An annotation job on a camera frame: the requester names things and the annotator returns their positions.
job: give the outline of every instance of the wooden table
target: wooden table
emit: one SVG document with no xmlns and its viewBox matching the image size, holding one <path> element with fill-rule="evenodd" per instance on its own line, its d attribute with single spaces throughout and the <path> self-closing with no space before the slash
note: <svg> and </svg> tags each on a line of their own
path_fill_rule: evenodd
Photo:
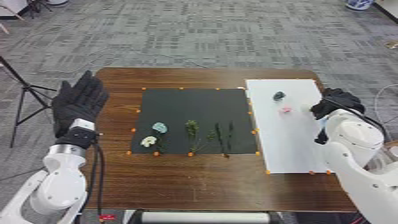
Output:
<svg viewBox="0 0 398 224">
<path fill-rule="evenodd" d="M 104 68 L 109 100 L 97 127 L 106 158 L 102 207 L 227 211 L 355 211 L 335 176 L 266 175 L 262 156 L 152 155 L 129 151 L 143 88 L 235 88 L 244 79 L 314 79 L 303 70 Z M 95 207 L 95 197 L 88 207 Z"/>
</svg>

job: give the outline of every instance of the black mat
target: black mat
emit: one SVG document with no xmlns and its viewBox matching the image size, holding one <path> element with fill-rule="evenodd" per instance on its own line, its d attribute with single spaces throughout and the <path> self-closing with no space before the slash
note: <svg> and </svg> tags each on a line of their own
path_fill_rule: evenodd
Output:
<svg viewBox="0 0 398 224">
<path fill-rule="evenodd" d="M 255 138 L 251 135 L 251 122 L 248 115 L 244 91 L 239 89 L 148 89 L 141 96 L 141 108 L 134 135 L 131 141 L 132 153 L 152 153 L 154 146 L 140 146 L 141 139 L 152 134 L 152 124 L 161 122 L 166 125 L 163 135 L 164 153 L 186 154 L 189 152 L 189 141 L 184 130 L 184 123 L 195 120 L 198 124 L 200 144 L 205 144 L 205 136 L 214 130 L 214 123 L 220 124 L 223 145 L 228 136 L 228 125 L 232 123 L 230 149 L 227 154 L 255 153 Z M 221 153 L 221 147 L 214 140 L 196 153 Z"/>
</svg>

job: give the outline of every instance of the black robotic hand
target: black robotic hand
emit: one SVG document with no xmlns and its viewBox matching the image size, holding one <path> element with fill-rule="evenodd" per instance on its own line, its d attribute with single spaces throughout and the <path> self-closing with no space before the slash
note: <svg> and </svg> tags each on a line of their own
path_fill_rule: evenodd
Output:
<svg viewBox="0 0 398 224">
<path fill-rule="evenodd" d="M 68 82 L 61 82 L 58 95 L 51 101 L 56 138 L 65 135 L 76 118 L 95 122 L 106 100 L 108 92 L 100 80 L 86 71 L 72 87 Z"/>
<path fill-rule="evenodd" d="M 323 99 L 310 108 L 315 120 L 321 119 L 331 113 L 331 111 L 339 109 L 339 106 L 331 102 L 342 105 L 347 109 L 353 109 L 356 112 L 363 113 L 363 105 L 360 104 L 360 100 L 347 92 L 344 92 L 340 89 L 326 88 L 321 95 Z"/>
</svg>

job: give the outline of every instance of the white paper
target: white paper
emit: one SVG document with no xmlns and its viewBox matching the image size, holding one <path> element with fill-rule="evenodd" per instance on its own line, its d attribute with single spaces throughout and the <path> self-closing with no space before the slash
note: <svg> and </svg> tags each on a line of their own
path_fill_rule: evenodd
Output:
<svg viewBox="0 0 398 224">
<path fill-rule="evenodd" d="M 319 145 L 314 143 L 321 124 L 308 112 L 321 99 L 314 80 L 246 80 L 246 89 L 266 170 L 269 173 L 324 173 Z M 285 97 L 273 101 L 278 91 Z"/>
</svg>

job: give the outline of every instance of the carpet floor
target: carpet floor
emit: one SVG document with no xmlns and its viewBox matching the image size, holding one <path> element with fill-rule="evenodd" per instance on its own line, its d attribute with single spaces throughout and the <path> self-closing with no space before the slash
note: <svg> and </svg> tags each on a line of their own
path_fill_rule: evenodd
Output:
<svg viewBox="0 0 398 224">
<path fill-rule="evenodd" d="M 398 51 L 383 47 L 398 26 L 372 7 L 351 11 L 340 0 L 70 0 L 24 19 L 1 21 L 0 54 L 35 85 L 58 88 L 104 66 L 307 69 L 356 95 L 374 118 L 374 94 L 398 83 Z M 52 144 L 47 112 L 21 125 L 8 148 L 19 85 L 6 74 L 0 68 L 0 178 L 40 167 Z M 398 115 L 395 94 L 390 88 L 379 96 L 381 121 Z M 35 109 L 26 98 L 24 113 Z M 398 119 L 385 126 L 398 138 Z M 0 181 L 0 208 L 26 177 Z M 54 223 L 28 206 L 22 214 Z"/>
</svg>

